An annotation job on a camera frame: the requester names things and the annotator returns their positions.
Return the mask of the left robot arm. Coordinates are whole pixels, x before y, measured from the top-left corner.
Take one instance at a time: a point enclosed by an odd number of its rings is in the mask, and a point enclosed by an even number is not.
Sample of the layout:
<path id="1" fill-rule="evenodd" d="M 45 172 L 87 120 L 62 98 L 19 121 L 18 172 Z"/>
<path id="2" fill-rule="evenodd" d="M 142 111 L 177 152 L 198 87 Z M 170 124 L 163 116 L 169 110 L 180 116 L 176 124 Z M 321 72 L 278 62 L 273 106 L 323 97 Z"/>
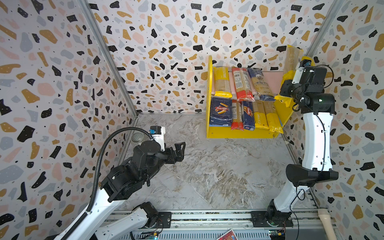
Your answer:
<path id="1" fill-rule="evenodd" d="M 151 179 L 165 164 L 175 164 L 184 159 L 186 144 L 162 149 L 156 141 L 146 141 L 134 147 L 133 156 L 124 164 L 111 169 L 90 203 L 74 222 L 49 240 L 117 240 L 143 227 L 152 227 L 159 212 L 146 202 L 135 208 L 128 216 L 104 226 L 110 214 Z"/>

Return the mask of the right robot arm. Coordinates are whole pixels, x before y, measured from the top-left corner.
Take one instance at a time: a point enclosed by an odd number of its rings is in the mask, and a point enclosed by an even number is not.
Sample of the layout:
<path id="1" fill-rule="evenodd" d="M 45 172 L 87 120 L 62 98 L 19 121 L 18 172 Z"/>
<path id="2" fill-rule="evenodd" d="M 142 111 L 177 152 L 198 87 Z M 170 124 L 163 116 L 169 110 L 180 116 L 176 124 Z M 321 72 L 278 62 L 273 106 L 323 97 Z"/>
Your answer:
<path id="1" fill-rule="evenodd" d="M 306 66 L 296 70 L 292 80 L 285 80 L 279 95 L 293 100 L 293 110 L 301 112 L 305 123 L 305 153 L 300 165 L 286 167 L 287 181 L 279 195 L 271 200 L 265 219 L 273 227 L 287 223 L 297 201 L 317 183 L 335 181 L 330 157 L 330 131 L 335 112 L 335 97 L 324 93 L 325 78 L 331 67 Z"/>

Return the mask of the blue Barilla spaghetti box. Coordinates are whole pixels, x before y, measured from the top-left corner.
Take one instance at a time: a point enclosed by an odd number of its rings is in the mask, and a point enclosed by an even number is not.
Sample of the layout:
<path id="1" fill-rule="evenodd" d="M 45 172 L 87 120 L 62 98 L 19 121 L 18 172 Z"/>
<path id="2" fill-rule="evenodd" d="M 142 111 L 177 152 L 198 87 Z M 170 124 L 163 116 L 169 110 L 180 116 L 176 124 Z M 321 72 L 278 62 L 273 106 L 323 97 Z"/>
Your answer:
<path id="1" fill-rule="evenodd" d="M 243 101 L 242 102 L 242 120 L 244 130 L 254 131 L 255 130 L 255 118 L 253 103 Z"/>

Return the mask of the yellow shelf unit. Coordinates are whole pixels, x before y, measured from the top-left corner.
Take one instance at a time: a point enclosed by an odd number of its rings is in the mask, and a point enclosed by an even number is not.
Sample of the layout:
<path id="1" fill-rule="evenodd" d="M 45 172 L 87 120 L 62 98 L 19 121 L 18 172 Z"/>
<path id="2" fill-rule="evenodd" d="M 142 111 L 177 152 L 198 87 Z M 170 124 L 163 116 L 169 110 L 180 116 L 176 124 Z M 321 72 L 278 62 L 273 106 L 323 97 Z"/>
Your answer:
<path id="1" fill-rule="evenodd" d="M 208 139 L 275 139 L 279 133 L 274 133 L 269 130 L 256 129 L 248 130 L 231 130 L 230 127 L 215 127 L 210 125 L 211 103 L 214 92 L 214 75 L 213 75 L 213 57 L 207 57 L 208 80 L 207 80 L 207 99 L 206 99 L 206 137 Z M 288 97 L 278 97 L 275 101 L 275 108 L 279 116 L 282 126 L 288 122 L 293 114 L 292 107 L 294 100 Z"/>

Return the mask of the red spaghetti bag with barcode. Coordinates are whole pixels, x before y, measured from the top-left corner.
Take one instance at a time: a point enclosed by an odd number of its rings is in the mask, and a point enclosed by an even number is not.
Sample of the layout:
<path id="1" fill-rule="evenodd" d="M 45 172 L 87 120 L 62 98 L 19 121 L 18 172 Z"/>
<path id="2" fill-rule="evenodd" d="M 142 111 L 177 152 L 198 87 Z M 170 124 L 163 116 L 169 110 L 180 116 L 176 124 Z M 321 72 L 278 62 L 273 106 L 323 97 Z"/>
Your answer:
<path id="1" fill-rule="evenodd" d="M 254 102 L 248 71 L 244 68 L 232 68 L 234 83 L 236 87 L 237 101 Z"/>

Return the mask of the white ribbed ceramic cup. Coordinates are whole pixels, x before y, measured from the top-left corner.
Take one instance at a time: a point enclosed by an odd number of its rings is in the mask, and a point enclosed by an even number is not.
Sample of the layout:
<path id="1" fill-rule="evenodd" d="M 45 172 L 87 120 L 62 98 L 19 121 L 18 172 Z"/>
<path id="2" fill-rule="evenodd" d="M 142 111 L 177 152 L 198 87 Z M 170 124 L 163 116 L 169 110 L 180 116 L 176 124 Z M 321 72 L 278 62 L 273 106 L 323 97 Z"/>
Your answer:
<path id="1" fill-rule="evenodd" d="M 135 132 L 131 137 L 133 147 L 140 146 L 142 143 L 150 140 L 150 138 L 142 132 Z"/>

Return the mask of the beige recorder flute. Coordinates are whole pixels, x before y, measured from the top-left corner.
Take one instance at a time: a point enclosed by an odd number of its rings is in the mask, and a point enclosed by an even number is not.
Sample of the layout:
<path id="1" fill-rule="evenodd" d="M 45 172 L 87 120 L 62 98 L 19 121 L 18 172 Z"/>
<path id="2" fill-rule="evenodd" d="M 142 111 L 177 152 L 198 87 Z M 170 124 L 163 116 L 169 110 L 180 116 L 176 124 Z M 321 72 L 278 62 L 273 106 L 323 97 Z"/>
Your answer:
<path id="1" fill-rule="evenodd" d="M 332 218 L 327 209 L 318 209 L 318 216 L 323 224 L 328 240 L 337 240 Z"/>

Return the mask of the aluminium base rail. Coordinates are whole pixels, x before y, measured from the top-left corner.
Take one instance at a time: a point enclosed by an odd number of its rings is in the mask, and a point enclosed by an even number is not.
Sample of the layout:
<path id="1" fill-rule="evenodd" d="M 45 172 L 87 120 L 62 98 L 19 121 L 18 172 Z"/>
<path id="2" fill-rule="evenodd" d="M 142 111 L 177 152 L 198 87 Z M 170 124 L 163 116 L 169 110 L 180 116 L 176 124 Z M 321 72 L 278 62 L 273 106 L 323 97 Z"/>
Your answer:
<path id="1" fill-rule="evenodd" d="M 130 214 L 114 211 L 103 223 Z M 342 236 L 332 219 L 337 239 Z M 317 209 L 296 209 L 280 227 L 269 225 L 262 210 L 164 210 L 152 227 L 132 231 L 117 240 L 216 240 L 233 230 L 238 240 L 328 240 Z"/>

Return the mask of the blue Barilla rigatoni box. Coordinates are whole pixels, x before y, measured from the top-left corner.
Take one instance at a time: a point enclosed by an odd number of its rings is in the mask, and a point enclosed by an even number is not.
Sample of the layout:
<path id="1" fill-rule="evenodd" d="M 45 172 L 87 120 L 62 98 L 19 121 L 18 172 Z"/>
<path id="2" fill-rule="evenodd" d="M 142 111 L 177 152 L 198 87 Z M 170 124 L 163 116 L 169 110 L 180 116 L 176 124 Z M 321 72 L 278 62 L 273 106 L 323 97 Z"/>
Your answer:
<path id="1" fill-rule="evenodd" d="M 230 127 L 232 124 L 232 100 L 213 97 L 210 107 L 210 126 Z"/>

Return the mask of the yellow Pastatime spaghetti bag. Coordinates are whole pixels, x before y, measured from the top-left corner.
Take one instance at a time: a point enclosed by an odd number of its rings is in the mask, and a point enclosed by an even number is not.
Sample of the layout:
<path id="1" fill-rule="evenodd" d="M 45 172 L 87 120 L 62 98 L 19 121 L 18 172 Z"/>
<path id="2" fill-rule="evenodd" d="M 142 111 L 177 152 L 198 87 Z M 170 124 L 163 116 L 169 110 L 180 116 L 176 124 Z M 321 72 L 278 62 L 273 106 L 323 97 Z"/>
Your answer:
<path id="1" fill-rule="evenodd" d="M 231 99 L 231 84 L 229 71 L 227 67 L 214 68 L 214 87 L 215 87 L 215 97 Z"/>
<path id="2" fill-rule="evenodd" d="M 254 110 L 255 128 L 262 129 L 262 130 L 269 130 L 270 128 L 268 126 L 263 101 L 254 101 L 253 110 Z"/>

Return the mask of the red printed card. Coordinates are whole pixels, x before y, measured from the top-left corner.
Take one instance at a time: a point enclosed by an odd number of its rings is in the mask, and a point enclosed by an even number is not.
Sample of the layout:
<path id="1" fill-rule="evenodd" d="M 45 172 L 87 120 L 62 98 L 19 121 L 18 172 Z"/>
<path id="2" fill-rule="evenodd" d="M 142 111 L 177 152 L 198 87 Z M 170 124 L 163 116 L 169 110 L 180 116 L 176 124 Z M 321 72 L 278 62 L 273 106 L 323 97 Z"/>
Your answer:
<path id="1" fill-rule="evenodd" d="M 238 240 L 238 238 L 233 230 L 229 230 L 225 234 L 218 237 L 217 240 Z"/>

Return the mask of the dark blue Ankara spaghetti bag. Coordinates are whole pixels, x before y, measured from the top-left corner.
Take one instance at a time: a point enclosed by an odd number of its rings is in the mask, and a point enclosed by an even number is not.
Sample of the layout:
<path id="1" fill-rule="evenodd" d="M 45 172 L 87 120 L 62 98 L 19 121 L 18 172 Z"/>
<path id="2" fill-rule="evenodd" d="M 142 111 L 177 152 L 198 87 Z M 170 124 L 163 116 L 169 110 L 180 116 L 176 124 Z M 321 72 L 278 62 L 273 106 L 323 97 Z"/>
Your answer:
<path id="1" fill-rule="evenodd" d="M 275 101 L 275 95 L 272 93 L 269 84 L 261 69 L 247 69 L 255 91 L 261 101 Z"/>

